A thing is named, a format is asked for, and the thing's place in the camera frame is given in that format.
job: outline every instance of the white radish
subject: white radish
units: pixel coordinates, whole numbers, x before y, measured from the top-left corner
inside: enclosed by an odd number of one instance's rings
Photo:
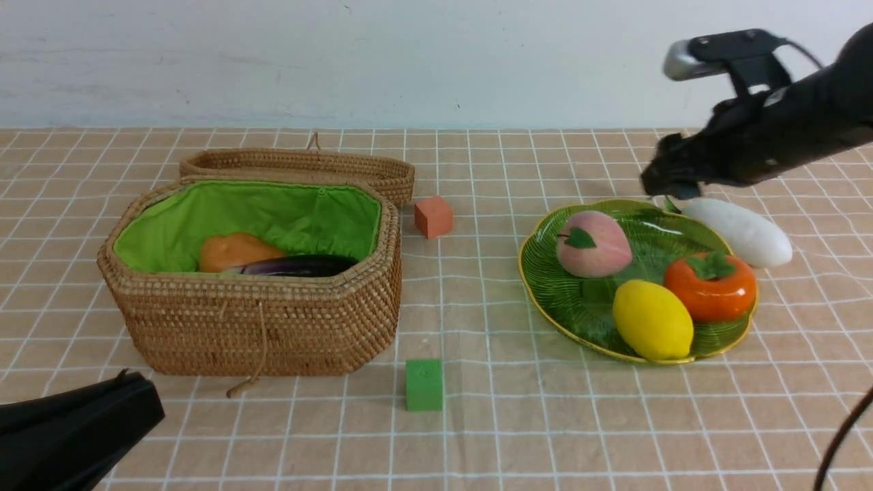
[[[782,266],[794,255],[791,241],[777,224],[738,204],[701,197],[682,214],[713,229],[733,255],[751,267]]]

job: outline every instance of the peach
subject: peach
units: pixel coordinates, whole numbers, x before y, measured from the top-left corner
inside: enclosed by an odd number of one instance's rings
[[[633,255],[622,227],[599,211],[570,217],[558,234],[558,262],[573,276],[603,278],[620,272]]]

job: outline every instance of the black object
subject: black object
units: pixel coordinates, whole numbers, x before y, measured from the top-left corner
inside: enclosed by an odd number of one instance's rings
[[[140,373],[0,406],[0,489],[90,491],[165,417]]]
[[[858,422],[858,419],[861,419],[861,416],[873,405],[873,387],[870,387],[870,390],[867,391],[867,394],[858,401],[858,404],[852,409],[852,412],[846,418],[845,421],[842,422],[840,426],[840,430],[836,432],[834,439],[831,440],[830,445],[828,445],[828,450],[824,453],[824,458],[821,459],[821,465],[819,466],[818,472],[815,474],[815,484],[813,485],[813,491],[822,491],[824,489],[824,480],[828,477],[828,470],[830,469],[831,462],[834,461],[834,457],[836,457],[836,452],[840,449],[840,445],[849,435],[849,431],[851,431],[852,426]]]
[[[649,196],[691,199],[700,183],[749,187],[802,165],[873,142],[873,24],[856,32],[836,61],[792,82],[773,52],[801,46],[762,30],[681,41],[664,72],[673,80],[728,73],[736,93],[712,109],[706,127],[657,144],[640,176]],[[765,90],[752,93],[755,86]]]
[[[278,259],[267,259],[240,267],[232,267],[224,273],[258,274],[264,276],[295,276],[298,278],[326,278],[344,273],[358,261],[331,254],[302,254]]]

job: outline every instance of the basket handle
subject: basket handle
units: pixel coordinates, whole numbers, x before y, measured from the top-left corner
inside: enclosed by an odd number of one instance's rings
[[[317,152],[321,151],[321,145],[319,145],[319,132],[313,131],[313,135],[309,137],[309,143],[306,145],[306,149],[309,150],[315,144],[315,148]]]

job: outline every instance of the foam block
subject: foam block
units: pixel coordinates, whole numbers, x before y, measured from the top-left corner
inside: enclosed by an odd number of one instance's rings
[[[451,232],[454,221],[454,212],[442,197],[429,197],[416,203],[416,228],[428,239]]]
[[[406,361],[407,411],[443,410],[443,361],[421,359]]]

